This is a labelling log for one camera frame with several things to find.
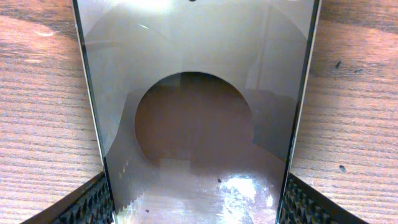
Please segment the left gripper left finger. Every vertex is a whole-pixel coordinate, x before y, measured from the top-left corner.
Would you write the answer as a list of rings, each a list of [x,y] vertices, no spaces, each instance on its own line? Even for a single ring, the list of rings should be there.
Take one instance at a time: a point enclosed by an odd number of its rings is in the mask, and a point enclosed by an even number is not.
[[[104,173],[22,224],[111,224],[113,200]]]

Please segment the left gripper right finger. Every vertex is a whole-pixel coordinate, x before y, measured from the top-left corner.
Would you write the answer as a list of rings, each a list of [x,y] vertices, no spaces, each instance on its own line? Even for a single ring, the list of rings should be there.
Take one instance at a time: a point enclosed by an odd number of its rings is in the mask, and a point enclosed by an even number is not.
[[[289,174],[277,217],[280,224],[367,224],[293,174]]]

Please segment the Galaxy smartphone with reflective screen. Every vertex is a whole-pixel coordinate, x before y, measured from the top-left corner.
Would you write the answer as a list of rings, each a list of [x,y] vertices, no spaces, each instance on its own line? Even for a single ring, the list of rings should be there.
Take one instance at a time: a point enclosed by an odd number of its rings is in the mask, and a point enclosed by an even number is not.
[[[320,5],[73,1],[117,223],[277,223]]]

